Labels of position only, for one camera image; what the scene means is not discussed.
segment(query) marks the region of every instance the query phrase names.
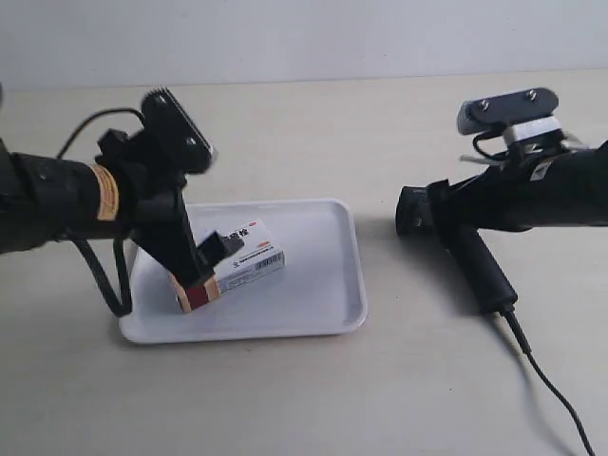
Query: barcode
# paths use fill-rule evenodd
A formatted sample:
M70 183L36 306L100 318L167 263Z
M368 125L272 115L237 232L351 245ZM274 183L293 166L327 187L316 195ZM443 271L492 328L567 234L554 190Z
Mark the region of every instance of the barcode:
M283 259L283 253L279 252L278 254L272 255L270 258L262 259L260 262L256 264L256 271L260 269L264 269L266 266L270 266L277 261Z

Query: tray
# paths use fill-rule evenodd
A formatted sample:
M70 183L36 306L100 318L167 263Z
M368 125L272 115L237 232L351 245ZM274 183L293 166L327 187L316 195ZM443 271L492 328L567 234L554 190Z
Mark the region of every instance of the tray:
M350 209L336 199L195 204L187 207L197 242L262 219L285 251L285 267L189 313L167 272L139 249L131 270L133 312L120 319L128 340L194 342L338 334L367 314Z

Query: table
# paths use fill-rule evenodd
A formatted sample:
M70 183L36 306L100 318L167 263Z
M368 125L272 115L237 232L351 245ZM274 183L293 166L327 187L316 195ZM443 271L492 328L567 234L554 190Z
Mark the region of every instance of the table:
M176 455L582 454L570 417L502 321L474 314L432 243L393 228L404 184L481 171L458 163L464 100L531 86L557 91L565 127L608 138L608 71L304 84L174 92L220 150L189 202L334 197L353 210L370 313L336 337L137 347L76 249L0 257L0 453ZM51 155L94 110L138 105L147 88L9 93L9 150ZM88 161L104 119L69 157ZM539 363L577 408L598 454L608 395L608 230L484 238L520 294ZM109 242L96 250L111 269Z

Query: black handle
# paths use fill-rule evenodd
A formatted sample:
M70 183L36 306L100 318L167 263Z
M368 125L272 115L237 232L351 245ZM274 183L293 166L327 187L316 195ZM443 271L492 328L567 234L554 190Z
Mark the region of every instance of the black handle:
M512 309L518 298L517 293L476 228L454 227L443 236L442 241L465 275L479 301L482 314Z

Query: white wall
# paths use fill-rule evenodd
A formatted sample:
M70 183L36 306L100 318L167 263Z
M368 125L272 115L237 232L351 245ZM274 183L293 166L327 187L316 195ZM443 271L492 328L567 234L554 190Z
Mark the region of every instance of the white wall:
M606 0L2 0L8 88L608 67Z

